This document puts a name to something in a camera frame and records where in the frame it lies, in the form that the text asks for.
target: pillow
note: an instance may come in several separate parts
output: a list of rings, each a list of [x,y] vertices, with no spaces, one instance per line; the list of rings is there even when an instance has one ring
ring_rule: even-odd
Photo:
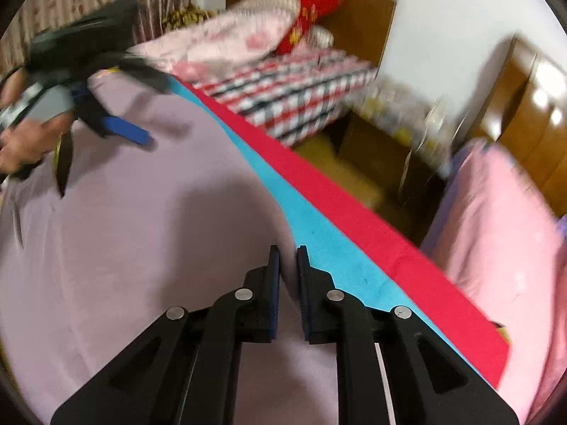
[[[300,8],[299,0],[240,0],[230,7],[230,11],[258,12],[280,9],[290,13],[295,20],[299,16]]]
[[[332,48],[334,42],[335,37],[330,31],[320,25],[314,25],[293,48],[293,53]]]
[[[286,11],[227,11],[202,24],[134,46],[130,52],[148,58],[153,67],[183,81],[204,81],[267,56],[292,21]]]
[[[311,25],[321,16],[337,9],[344,0],[299,0],[301,9],[296,23],[293,24],[278,46],[278,55],[289,54],[299,44],[302,37],[309,31]]]
[[[567,239],[567,215],[559,220],[559,230],[561,230],[563,236]]]
[[[473,146],[455,181],[432,259],[488,319],[506,326],[511,350],[498,393],[525,423],[554,337],[563,238],[541,193],[501,146]]]
[[[555,288],[554,328],[551,335],[551,346],[545,362],[543,376],[529,413],[533,417],[545,404],[567,369],[567,243],[558,257],[560,267]]]

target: wooden headboard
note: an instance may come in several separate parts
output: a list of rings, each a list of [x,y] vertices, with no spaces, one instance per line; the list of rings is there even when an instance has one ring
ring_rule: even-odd
[[[240,0],[226,0],[226,7]],[[317,19],[342,49],[379,66],[388,41],[396,0],[345,0],[337,11]]]
[[[498,141],[522,164],[555,214],[567,213],[567,74],[514,37],[470,137]]]

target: red cloth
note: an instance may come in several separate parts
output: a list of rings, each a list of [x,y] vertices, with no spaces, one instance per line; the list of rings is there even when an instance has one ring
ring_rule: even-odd
[[[508,344],[429,259],[298,155],[211,97],[184,85],[395,281],[492,387],[498,386]]]
[[[289,54],[299,44],[313,23],[321,16],[325,16],[337,9],[344,0],[299,0],[301,10],[296,22],[289,29],[280,45],[277,47],[278,55]]]

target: red pillow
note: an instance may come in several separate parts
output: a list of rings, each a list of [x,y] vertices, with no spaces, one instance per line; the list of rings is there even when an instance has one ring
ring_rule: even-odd
[[[299,44],[302,36],[320,16],[325,16],[337,9],[344,0],[299,0],[301,9],[296,22],[291,26],[280,45],[277,47],[278,55],[288,54]]]

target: white wall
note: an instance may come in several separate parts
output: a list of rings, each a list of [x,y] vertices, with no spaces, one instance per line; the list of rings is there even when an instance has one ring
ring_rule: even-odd
[[[567,67],[567,35],[544,0],[398,0],[381,71],[474,115],[506,54],[500,43],[515,32]]]

